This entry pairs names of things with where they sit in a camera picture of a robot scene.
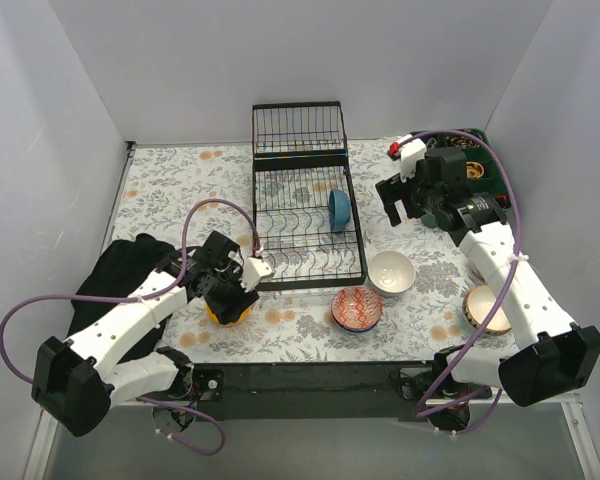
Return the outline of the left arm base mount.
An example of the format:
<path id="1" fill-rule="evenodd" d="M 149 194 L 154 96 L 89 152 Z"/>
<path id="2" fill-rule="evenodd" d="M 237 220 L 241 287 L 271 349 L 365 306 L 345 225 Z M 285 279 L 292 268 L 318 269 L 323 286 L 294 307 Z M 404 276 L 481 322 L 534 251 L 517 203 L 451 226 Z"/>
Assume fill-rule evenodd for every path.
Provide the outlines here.
<path id="1" fill-rule="evenodd" d="M 222 388 L 225 374 L 220 369 L 197 370 L 193 373 L 189 392 L 178 400 L 180 405 L 197 409 L 200 403 L 219 401 L 222 398 Z M 182 433 L 187 430 L 198 417 L 182 408 L 152 408 L 152 422 L 156 429 L 172 433 Z"/>

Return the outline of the blue ceramic bowl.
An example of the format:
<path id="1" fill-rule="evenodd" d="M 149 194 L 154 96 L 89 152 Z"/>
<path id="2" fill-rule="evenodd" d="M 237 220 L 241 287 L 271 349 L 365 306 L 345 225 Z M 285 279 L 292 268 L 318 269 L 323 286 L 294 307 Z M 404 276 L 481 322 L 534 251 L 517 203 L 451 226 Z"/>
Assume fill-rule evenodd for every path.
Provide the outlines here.
<path id="1" fill-rule="evenodd" d="M 340 233 L 351 220 L 351 206 L 347 194 L 339 189 L 331 190 L 328 199 L 329 225 L 332 232 Z"/>

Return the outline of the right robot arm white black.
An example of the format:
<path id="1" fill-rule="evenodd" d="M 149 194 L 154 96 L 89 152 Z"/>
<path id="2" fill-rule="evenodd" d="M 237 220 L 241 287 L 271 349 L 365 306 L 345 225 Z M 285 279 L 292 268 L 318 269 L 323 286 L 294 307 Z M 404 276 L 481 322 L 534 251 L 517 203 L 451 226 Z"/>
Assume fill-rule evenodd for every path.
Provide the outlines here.
<path id="1" fill-rule="evenodd" d="M 392 225 L 425 214 L 449 234 L 479 270 L 511 325 L 517 350 L 508 357 L 470 344 L 438 352 L 428 395 L 455 397 L 468 384 L 504 390 L 519 406 L 584 387 L 600 355 L 600 332 L 580 326 L 545 288 L 514 238 L 505 211 L 489 193 L 474 193 L 466 157 L 456 148 L 389 149 L 401 170 L 377 183 Z"/>

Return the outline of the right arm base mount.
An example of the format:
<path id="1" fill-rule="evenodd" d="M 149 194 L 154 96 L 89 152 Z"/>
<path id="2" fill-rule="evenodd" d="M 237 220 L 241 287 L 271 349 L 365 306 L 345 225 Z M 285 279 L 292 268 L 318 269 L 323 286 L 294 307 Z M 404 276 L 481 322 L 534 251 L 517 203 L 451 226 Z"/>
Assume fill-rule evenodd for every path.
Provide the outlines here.
<path id="1" fill-rule="evenodd" d="M 417 403 L 446 367 L 446 356 L 459 349 L 460 347 L 447 348 L 441 353 L 436 353 L 431 362 L 424 361 L 415 366 L 391 371 L 390 384 L 396 388 L 402 399 Z M 454 405 L 422 417 L 422 420 L 427 420 L 437 432 L 457 435 L 470 425 L 469 402 L 490 397 L 490 388 L 472 383 L 458 383 L 448 375 L 436 388 L 430 400 L 440 400 L 442 403 L 454 402 Z"/>

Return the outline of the black wire dish rack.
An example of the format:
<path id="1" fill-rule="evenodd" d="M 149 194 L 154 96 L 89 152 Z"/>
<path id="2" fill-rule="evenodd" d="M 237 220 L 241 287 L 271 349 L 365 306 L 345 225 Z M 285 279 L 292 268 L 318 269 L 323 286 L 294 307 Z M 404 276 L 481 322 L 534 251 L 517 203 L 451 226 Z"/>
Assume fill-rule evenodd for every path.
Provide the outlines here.
<path id="1" fill-rule="evenodd" d="M 253 105 L 252 158 L 254 221 L 263 257 L 275 270 L 260 290 L 363 284 L 367 262 L 340 102 Z M 329 225 L 334 189 L 351 206 L 340 233 Z"/>

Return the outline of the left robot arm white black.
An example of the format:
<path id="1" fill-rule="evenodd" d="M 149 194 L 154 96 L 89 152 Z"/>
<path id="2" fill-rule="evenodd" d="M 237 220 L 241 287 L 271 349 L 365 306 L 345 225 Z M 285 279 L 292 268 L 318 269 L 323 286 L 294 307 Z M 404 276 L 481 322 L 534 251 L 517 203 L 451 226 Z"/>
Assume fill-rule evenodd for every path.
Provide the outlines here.
<path id="1" fill-rule="evenodd" d="M 76 437 L 96 428 L 113 407 L 160 392 L 189 396 L 193 362 L 161 347 L 140 359 L 125 355 L 162 321 L 201 298 L 221 325 L 246 317 L 258 284 L 274 273 L 260 252 L 243 258 L 240 246 L 212 232 L 200 247 L 173 252 L 122 302 L 65 340 L 51 337 L 38 350 L 32 398 Z"/>

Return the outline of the blue patterned bowl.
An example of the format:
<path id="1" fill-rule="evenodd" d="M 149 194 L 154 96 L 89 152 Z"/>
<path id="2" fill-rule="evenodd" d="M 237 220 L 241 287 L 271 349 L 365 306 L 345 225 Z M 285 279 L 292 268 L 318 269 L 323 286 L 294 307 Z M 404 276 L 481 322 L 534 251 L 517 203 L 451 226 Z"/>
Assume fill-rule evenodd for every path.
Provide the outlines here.
<path id="1" fill-rule="evenodd" d="M 357 328 L 357 327 L 354 328 L 354 327 L 350 327 L 350 326 L 347 326 L 347 325 L 344 325 L 344 324 L 340 324 L 340 323 L 336 323 L 336 324 L 341 329 L 343 329 L 343 330 L 345 330 L 347 332 L 350 332 L 350 333 L 354 333 L 354 334 L 362 334 L 362 333 L 369 332 L 369 331 L 373 330 L 377 326 L 377 324 L 374 324 L 374 325 L 371 325 L 371 326 L 368 326 L 368 327 L 365 327 L 365 328 Z"/>

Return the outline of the plain white bowl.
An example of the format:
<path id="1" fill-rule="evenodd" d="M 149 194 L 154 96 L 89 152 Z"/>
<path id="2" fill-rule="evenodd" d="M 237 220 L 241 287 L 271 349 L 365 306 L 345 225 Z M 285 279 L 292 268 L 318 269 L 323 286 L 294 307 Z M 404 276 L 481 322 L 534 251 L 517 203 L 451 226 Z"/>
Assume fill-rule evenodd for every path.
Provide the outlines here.
<path id="1" fill-rule="evenodd" d="M 368 278 L 380 295 L 394 297 L 406 293 L 414 285 L 416 270 L 405 255 L 396 251 L 383 251 L 370 260 Z"/>

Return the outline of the red patterned bowl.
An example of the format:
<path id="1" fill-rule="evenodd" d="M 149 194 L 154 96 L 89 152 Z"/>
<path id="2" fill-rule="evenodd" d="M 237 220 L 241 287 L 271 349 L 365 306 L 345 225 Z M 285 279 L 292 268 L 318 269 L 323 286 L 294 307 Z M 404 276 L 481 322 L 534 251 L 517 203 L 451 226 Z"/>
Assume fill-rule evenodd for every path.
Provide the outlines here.
<path id="1" fill-rule="evenodd" d="M 378 324 L 383 314 L 381 297 L 362 286 L 341 289 L 332 299 L 331 313 L 336 323 L 354 328 Z"/>

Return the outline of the yellow bowl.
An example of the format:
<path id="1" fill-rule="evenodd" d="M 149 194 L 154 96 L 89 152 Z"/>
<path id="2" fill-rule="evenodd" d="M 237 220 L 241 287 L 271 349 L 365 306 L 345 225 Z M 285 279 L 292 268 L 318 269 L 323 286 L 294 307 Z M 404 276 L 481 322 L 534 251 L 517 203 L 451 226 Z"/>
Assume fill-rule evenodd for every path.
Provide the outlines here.
<path id="1" fill-rule="evenodd" d="M 209 318 L 221 326 L 233 326 L 245 320 L 252 310 L 252 305 L 245 301 L 211 301 L 206 300 L 206 312 Z"/>

